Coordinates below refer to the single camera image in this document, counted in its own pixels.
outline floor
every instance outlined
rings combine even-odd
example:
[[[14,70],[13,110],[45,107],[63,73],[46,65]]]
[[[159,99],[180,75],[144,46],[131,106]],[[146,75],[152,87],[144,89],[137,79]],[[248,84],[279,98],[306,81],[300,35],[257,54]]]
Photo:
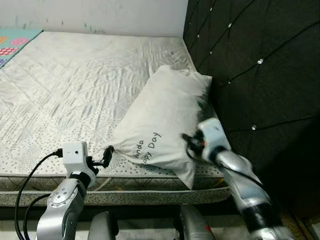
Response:
[[[207,216],[206,220],[217,240],[249,239],[246,226],[239,215]],[[169,223],[172,223],[170,218],[120,220],[118,221],[120,231],[116,240],[173,240],[176,232]],[[36,227],[37,221],[29,222],[31,240],[35,239]],[[89,228],[90,222],[79,222],[75,240],[86,240]],[[18,240],[14,221],[0,221],[0,239]]]

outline white mattress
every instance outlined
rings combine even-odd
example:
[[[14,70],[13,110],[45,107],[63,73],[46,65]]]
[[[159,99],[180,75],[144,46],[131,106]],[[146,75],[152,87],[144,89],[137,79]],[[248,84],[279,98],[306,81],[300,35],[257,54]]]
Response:
[[[41,33],[0,69],[0,191],[16,190],[37,162],[64,142],[86,141],[93,159],[101,159],[114,128],[164,64],[195,70],[180,38]],[[34,177],[41,190],[50,190],[65,174],[62,159],[50,158]],[[197,177],[222,174],[199,167]],[[177,181],[170,170],[137,166],[114,154],[92,190],[114,179],[146,178]]]

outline white wall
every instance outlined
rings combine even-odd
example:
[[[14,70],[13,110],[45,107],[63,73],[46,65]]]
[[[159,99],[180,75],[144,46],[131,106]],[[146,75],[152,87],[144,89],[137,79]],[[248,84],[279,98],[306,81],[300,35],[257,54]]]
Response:
[[[0,0],[0,27],[181,37],[187,5],[188,0]]]

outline pillow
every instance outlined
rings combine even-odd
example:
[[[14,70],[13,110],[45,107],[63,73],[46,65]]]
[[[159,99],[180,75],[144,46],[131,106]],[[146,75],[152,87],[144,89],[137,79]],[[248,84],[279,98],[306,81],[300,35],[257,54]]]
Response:
[[[110,144],[135,164],[171,169],[190,189],[196,165],[181,133],[193,135],[208,102],[212,77],[159,67],[117,125]]]

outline black cable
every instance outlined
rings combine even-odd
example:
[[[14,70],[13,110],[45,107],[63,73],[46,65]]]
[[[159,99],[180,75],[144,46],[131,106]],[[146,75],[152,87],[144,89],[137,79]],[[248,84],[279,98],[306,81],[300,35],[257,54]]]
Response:
[[[186,149],[185,149],[186,155],[187,155],[195,164],[199,163],[199,161],[198,161],[197,159],[195,159],[195,158],[188,152],[188,147],[189,147],[189,144],[187,144]],[[233,170],[233,169],[231,169],[231,168],[229,168],[229,167],[223,166],[223,165],[221,165],[221,164],[218,164],[218,163],[215,162],[215,161],[213,161],[213,163],[214,163],[217,167],[230,170],[230,171],[232,171],[232,172],[234,172],[234,173],[236,173],[236,174],[238,174],[238,175],[240,175],[240,176],[242,176],[242,177],[245,177],[246,179],[251,180],[252,182],[254,182],[255,184],[257,184],[260,188],[262,188],[264,191],[266,191],[264,185],[263,185],[262,183],[260,183],[259,181],[255,180],[253,177],[248,176],[247,174],[244,174],[244,173],[242,173],[242,172]]]
[[[33,200],[30,203],[30,205],[26,209],[26,211],[24,213],[24,219],[23,219],[23,233],[24,233],[25,240],[30,240],[29,235],[28,235],[28,216],[29,216],[29,211],[35,205],[36,202],[38,202],[41,199],[47,198],[49,196],[50,196],[50,194],[45,194],[45,195],[37,197],[35,200]]]
[[[37,168],[49,157],[51,156],[58,156],[59,158],[61,158],[63,156],[62,154],[62,148],[59,148],[57,151],[54,151],[52,153],[50,153],[49,155],[45,156],[43,159],[41,159],[41,161],[39,161],[37,163],[37,165],[34,167],[34,169],[30,172],[30,174],[28,175],[28,177],[24,180],[22,186],[19,189],[18,195],[16,196],[16,201],[15,201],[15,208],[14,208],[14,228],[15,228],[15,232],[18,236],[18,238],[20,240],[25,240],[24,236],[22,235],[21,231],[20,231],[20,227],[19,227],[19,222],[18,222],[18,216],[19,216],[19,203],[20,203],[20,198],[21,198],[21,194],[22,191],[24,190],[25,186],[27,185],[28,181],[30,180],[30,178],[32,177],[32,175],[34,174],[34,172],[37,170]]]

